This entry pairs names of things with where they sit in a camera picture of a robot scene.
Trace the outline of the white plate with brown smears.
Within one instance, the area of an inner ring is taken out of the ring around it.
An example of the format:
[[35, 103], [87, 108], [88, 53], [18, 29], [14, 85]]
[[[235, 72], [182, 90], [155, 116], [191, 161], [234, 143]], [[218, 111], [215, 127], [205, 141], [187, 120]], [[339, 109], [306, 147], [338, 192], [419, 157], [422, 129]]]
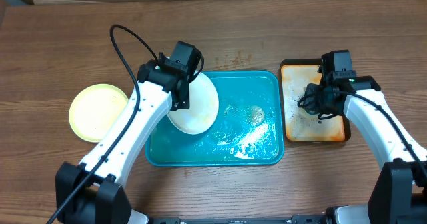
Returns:
[[211, 79], [201, 73], [189, 84], [189, 109], [170, 111], [167, 116], [180, 131], [198, 135], [215, 122], [219, 111], [219, 98]]

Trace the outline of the black tray with soapy water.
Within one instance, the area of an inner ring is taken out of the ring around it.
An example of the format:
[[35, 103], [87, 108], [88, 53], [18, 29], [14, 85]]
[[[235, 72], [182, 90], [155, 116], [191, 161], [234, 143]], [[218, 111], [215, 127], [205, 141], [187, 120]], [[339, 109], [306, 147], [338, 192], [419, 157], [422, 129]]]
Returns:
[[345, 142], [350, 139], [349, 121], [341, 116], [319, 120], [297, 106], [306, 86], [318, 84], [320, 59], [285, 59], [280, 79], [283, 97], [285, 138], [291, 142]]

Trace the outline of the yellow plate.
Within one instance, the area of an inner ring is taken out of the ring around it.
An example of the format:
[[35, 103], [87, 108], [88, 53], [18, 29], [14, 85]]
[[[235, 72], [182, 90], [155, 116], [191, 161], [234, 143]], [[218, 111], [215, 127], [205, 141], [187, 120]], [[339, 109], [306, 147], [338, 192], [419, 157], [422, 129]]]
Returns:
[[69, 108], [69, 124], [82, 140], [100, 142], [126, 107], [129, 99], [118, 87], [96, 84], [82, 90]]

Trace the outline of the teal plastic tray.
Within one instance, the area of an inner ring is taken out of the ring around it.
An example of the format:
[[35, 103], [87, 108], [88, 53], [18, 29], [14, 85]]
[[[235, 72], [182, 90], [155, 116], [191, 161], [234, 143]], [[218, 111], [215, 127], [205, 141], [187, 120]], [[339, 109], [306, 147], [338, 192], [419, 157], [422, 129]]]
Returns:
[[164, 117], [145, 144], [158, 167], [273, 165], [284, 155], [280, 87], [269, 71], [207, 71], [219, 97], [214, 124], [188, 135]]

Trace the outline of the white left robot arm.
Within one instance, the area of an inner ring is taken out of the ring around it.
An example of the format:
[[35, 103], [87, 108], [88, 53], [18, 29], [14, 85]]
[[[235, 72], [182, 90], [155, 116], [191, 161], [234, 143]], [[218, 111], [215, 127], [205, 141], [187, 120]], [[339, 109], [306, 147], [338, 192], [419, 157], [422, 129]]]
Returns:
[[150, 61], [133, 75], [131, 99], [107, 135], [78, 165], [64, 163], [55, 177], [57, 209], [48, 222], [149, 223], [131, 207], [125, 185], [137, 156], [170, 112], [189, 108], [199, 71], [170, 59]]

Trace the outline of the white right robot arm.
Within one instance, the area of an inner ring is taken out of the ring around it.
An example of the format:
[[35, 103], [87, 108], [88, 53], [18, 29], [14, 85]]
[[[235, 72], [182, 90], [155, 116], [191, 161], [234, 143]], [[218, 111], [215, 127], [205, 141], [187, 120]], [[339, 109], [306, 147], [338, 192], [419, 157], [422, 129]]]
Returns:
[[365, 205], [333, 207], [333, 223], [425, 223], [426, 149], [405, 130], [371, 76], [309, 84], [298, 101], [318, 119], [343, 116], [367, 142], [380, 168], [379, 178]]

